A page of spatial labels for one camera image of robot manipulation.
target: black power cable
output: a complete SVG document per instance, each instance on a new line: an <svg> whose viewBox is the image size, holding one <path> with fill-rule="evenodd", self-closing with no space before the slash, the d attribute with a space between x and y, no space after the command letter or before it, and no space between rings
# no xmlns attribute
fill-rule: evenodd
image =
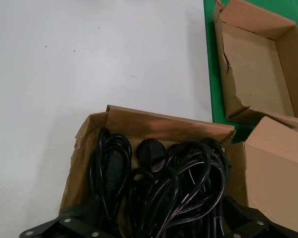
<svg viewBox="0 0 298 238"><path fill-rule="evenodd" d="M91 193L100 200L101 216L95 226L120 237L116 218L125 195L131 172L132 148L129 140L120 134L110 134L102 128L89 167Z"/></svg>
<svg viewBox="0 0 298 238"><path fill-rule="evenodd" d="M203 237L224 235L222 197L229 163L214 140L171 146L163 169L131 174L127 207L133 238L159 238L174 226L203 218Z"/></svg>

